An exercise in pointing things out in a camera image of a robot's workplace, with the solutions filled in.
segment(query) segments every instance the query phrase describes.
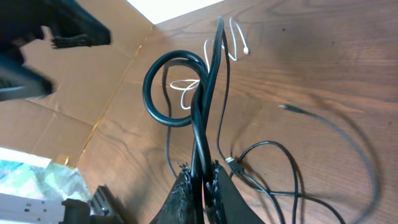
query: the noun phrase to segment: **wood grain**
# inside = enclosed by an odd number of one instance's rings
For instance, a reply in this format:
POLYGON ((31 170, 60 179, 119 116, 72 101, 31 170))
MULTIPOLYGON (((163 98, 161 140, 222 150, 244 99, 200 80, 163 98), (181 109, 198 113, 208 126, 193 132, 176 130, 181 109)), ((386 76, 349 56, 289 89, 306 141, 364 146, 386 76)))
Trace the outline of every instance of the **wood grain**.
MULTIPOLYGON (((217 17, 228 20, 234 16, 251 53, 243 55, 238 41, 239 59, 231 64, 230 94, 221 133, 223 152, 238 156, 255 142, 279 141, 295 157, 305 191, 331 202, 349 223, 367 205, 371 193, 359 156, 326 126, 283 111, 278 105, 290 103, 318 113, 352 135, 379 168, 382 200, 367 223, 395 223, 397 14, 398 3, 390 0, 225 0, 157 25, 78 164, 90 190, 106 184, 132 222, 148 223, 153 218, 173 178, 164 157, 166 127, 147 114, 142 102, 144 76, 156 59, 171 50, 191 50, 204 56, 203 43, 214 37, 217 17)), ((226 32, 230 36, 228 25, 226 32)), ((213 159, 220 159, 215 137, 225 66, 223 62, 207 130, 213 159)), ((172 68, 169 73, 169 81, 193 77, 195 74, 186 68, 172 68)), ((160 79, 161 75, 155 78, 152 95, 155 105, 165 113, 160 79)), ((179 108, 181 93, 169 93, 174 117, 186 115, 188 112, 179 108)), ((192 141, 190 126, 173 129, 172 160, 189 163, 192 141)), ((293 190, 289 163, 276 148, 258 149, 245 161, 271 189, 293 190)), ((267 199, 234 181, 253 210, 265 222, 276 223, 267 199)), ((290 223, 292 199, 279 200, 290 223)), ((328 210, 312 202, 305 203, 303 219, 305 223, 337 222, 328 210)))

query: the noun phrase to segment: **cable plug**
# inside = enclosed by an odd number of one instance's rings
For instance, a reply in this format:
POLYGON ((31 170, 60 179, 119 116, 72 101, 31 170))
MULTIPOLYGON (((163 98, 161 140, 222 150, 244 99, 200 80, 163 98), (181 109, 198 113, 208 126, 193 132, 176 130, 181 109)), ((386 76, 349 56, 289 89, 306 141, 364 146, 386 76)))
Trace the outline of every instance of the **cable plug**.
POLYGON ((249 54, 249 47, 244 47, 243 48, 243 53, 244 54, 249 54))
POLYGON ((228 163, 229 168, 235 173, 235 174, 242 174, 244 172, 244 168, 241 164, 238 164, 236 160, 232 157, 228 157, 225 159, 225 161, 228 163))

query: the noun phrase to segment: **white cable connector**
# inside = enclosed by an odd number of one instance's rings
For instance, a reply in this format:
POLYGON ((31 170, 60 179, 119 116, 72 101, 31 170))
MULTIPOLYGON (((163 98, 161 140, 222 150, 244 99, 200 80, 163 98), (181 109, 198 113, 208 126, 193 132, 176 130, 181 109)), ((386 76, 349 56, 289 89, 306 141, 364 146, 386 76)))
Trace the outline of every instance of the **white cable connector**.
MULTIPOLYGON (((245 41, 245 39, 244 39, 244 36, 243 36, 243 32, 242 32, 241 27, 240 27, 239 24, 233 19, 233 17, 229 18, 229 27, 231 28, 232 40, 233 40, 233 42, 234 42, 234 54, 235 54, 235 57, 232 56, 231 53, 229 53, 229 52, 228 52, 228 56, 231 58, 231 60, 237 61, 237 60, 238 60, 238 55, 237 55, 237 52, 236 52, 236 39, 235 39, 235 33, 234 33, 234 28, 233 28, 232 22, 235 22, 235 25, 236 25, 236 27, 238 28, 239 33, 241 34, 242 42, 243 42, 243 45, 244 45, 243 53, 246 54, 246 55, 247 55, 247 54, 250 54, 250 50, 249 50, 249 47, 248 47, 248 45, 246 44, 246 41, 245 41)), ((204 46, 203 46, 203 51, 205 52, 205 60, 206 60, 206 65, 207 65, 207 71, 210 72, 209 59, 208 59, 208 57, 207 57, 207 50, 206 50, 206 46, 207 46, 207 42, 208 42, 208 41, 209 41, 209 40, 205 40, 205 44, 204 44, 204 46)), ((184 105, 185 94, 186 94, 187 91, 193 90, 193 89, 195 89, 196 87, 198 87, 199 82, 200 82, 200 80, 176 80, 176 81, 172 81, 172 82, 170 83, 170 87, 173 88, 174 90, 183 91, 182 94, 181 94, 181 102, 180 102, 180 103, 181 103, 181 108, 182 108, 182 109, 184 109, 184 110, 189 110, 189 109, 191 108, 190 106, 185 106, 185 105, 184 105), (186 88, 180 88, 180 87, 177 87, 177 86, 174 85, 174 83, 178 83, 178 82, 191 82, 191 84, 189 84, 189 86, 187 86, 186 88)))

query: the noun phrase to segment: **white cable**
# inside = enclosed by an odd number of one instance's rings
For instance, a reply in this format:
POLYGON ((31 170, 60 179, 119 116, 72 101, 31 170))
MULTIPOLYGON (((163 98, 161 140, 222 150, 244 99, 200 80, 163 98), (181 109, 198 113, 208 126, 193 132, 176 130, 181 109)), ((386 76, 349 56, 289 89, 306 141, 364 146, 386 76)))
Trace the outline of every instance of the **white cable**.
MULTIPOLYGON (((244 36, 243 36, 243 32, 242 32, 241 27, 239 26, 239 24, 233 19, 233 17, 229 18, 229 27, 231 28, 232 40, 234 42, 234 54, 235 54, 235 57, 233 57, 230 52, 228 52, 228 56, 233 61, 237 61, 238 60, 238 54, 236 52, 236 39, 235 39, 235 34, 234 34, 234 28, 232 26, 232 21, 235 22, 235 25, 238 28, 239 33, 241 34, 242 42, 243 42, 243 45, 244 45, 244 48, 243 48, 243 53, 244 54, 249 54, 249 47, 246 44, 246 41, 245 41, 244 36)), ((210 65, 209 65, 209 60, 208 60, 208 57, 207 57, 207 50, 206 50, 206 46, 207 46, 207 42, 208 41, 209 40, 205 40, 205 44, 203 46, 203 51, 205 52, 205 60, 206 60, 206 65, 207 65, 207 71, 210 72, 210 65)), ((200 80, 176 80, 176 81, 172 81, 170 83, 170 87, 173 88, 174 90, 183 91, 182 95, 181 95, 181 108, 182 109, 189 110, 191 108, 190 106, 186 107, 184 105, 185 94, 186 94, 187 91, 195 89, 199 85, 199 82, 200 82, 200 80), (186 88, 180 88, 180 87, 177 87, 177 86, 173 85, 174 83, 178 83, 178 82, 192 82, 192 83, 186 88)))

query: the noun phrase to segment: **wooden table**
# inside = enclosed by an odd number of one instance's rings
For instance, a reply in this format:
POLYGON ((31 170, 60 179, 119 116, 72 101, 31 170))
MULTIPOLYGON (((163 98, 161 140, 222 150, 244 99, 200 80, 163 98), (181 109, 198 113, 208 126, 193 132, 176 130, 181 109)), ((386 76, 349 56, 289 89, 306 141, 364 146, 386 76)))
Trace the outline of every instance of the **wooden table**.
MULTIPOLYGON (((255 142, 279 141, 295 157, 306 193, 330 202, 349 223, 369 203, 371 195, 359 156, 325 125, 278 105, 290 103, 318 113, 347 131, 379 169, 382 199, 367 223, 396 223, 397 15, 398 3, 394 0, 225 0, 163 22, 153 28, 131 63, 78 168, 92 192, 97 185, 110 188, 132 223, 152 220, 174 179, 165 163, 166 127, 144 108, 142 81, 155 60, 171 50, 190 50, 203 57, 203 43, 214 38, 218 16, 226 20, 231 47, 228 19, 233 16, 244 31, 251 53, 242 53, 238 36, 238 61, 231 62, 221 133, 223 152, 239 156, 255 142)), ((222 60, 207 130, 212 158, 218 160, 215 137, 225 68, 222 60)), ((183 78, 195 78, 195 74, 188 68, 171 68, 168 82, 183 78)), ((161 75, 155 78, 152 95, 155 105, 166 114, 160 79, 161 75)), ((181 92, 170 89, 169 94, 174 117, 188 114, 179 106, 181 92)), ((192 142, 191 126, 173 129, 172 160, 190 163, 192 142)), ((245 161, 272 190, 293 191, 289 162, 276 148, 256 149, 245 161)), ((277 223, 265 196, 238 179, 233 181, 265 222, 277 223)), ((290 223, 293 200, 278 199, 290 223)), ((305 203, 304 215, 305 223, 337 222, 331 212, 312 202, 305 203)))

